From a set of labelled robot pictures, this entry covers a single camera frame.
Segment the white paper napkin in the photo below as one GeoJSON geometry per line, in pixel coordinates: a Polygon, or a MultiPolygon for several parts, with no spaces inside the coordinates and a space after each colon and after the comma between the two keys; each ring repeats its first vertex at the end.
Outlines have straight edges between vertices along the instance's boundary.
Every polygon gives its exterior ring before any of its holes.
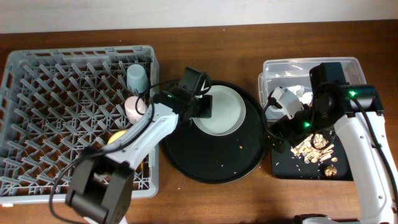
{"type": "Polygon", "coordinates": [[[289,103],[295,102],[296,99],[298,99],[303,105],[309,105],[309,106],[312,105],[313,91],[311,87],[295,85],[295,86],[288,86],[287,89],[295,95],[295,96],[292,96],[291,94],[288,95],[289,103]]]}

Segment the food scraps pile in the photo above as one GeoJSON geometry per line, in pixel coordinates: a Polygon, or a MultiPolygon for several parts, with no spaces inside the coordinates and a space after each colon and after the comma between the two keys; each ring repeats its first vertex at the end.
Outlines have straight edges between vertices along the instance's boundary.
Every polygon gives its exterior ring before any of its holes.
{"type": "Polygon", "coordinates": [[[304,163],[321,163],[332,158],[335,145],[332,140],[326,140],[322,134],[311,134],[298,146],[290,149],[291,153],[304,163]]]}

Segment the light grey round plate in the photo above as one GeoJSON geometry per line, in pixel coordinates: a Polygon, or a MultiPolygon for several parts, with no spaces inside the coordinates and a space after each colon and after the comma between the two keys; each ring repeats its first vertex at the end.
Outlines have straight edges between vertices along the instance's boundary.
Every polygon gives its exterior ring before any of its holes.
{"type": "Polygon", "coordinates": [[[246,116],[242,96],[224,85],[214,85],[206,93],[212,96],[211,118],[194,118],[196,126],[212,136],[225,136],[235,132],[246,116]]]}

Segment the blue plastic cup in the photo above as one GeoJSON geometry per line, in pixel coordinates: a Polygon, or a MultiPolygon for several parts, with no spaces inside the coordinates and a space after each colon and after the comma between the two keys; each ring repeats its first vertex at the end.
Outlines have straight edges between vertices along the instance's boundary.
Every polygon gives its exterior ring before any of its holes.
{"type": "Polygon", "coordinates": [[[139,64],[133,64],[127,68],[127,88],[131,91],[142,93],[149,87],[149,79],[145,68],[139,64]]]}

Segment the pink plastic cup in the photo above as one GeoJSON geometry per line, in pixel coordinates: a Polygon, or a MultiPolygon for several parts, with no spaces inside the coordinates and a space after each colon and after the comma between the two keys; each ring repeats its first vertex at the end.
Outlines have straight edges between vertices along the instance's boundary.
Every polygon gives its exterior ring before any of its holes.
{"type": "Polygon", "coordinates": [[[147,105],[138,96],[130,96],[124,103],[126,116],[130,123],[139,121],[147,111],[147,105]]]}

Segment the yellow bowl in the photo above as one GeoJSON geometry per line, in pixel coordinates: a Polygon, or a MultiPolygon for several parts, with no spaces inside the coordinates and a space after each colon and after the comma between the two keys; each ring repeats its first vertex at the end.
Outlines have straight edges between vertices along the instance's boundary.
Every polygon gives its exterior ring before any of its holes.
{"type": "Polygon", "coordinates": [[[119,139],[123,134],[125,134],[127,132],[127,130],[120,130],[118,132],[115,132],[114,134],[112,134],[112,136],[108,139],[107,144],[111,144],[112,142],[114,142],[115,140],[119,139]]]}

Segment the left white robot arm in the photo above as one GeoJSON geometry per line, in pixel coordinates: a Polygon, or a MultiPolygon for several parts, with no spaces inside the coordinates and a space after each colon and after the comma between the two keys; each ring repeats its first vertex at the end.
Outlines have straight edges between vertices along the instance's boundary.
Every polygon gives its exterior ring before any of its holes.
{"type": "Polygon", "coordinates": [[[212,80],[187,67],[174,85],[152,97],[144,116],[99,151],[86,148],[74,165],[65,203],[95,223],[123,223],[131,204],[134,174],[144,158],[180,123],[210,118],[212,80]]]}

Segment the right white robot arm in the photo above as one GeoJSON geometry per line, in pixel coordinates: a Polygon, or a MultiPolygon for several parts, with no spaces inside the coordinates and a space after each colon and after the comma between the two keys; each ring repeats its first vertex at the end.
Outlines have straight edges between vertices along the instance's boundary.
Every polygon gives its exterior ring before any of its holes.
{"type": "Polygon", "coordinates": [[[287,87],[268,96],[266,108],[284,116],[269,124],[262,117],[266,141],[283,152],[290,149],[306,163],[329,159],[333,139],[345,150],[360,202],[360,223],[397,223],[397,168],[386,138],[384,108],[372,85],[351,84],[339,62],[309,71],[312,99],[308,104],[287,87]]]}

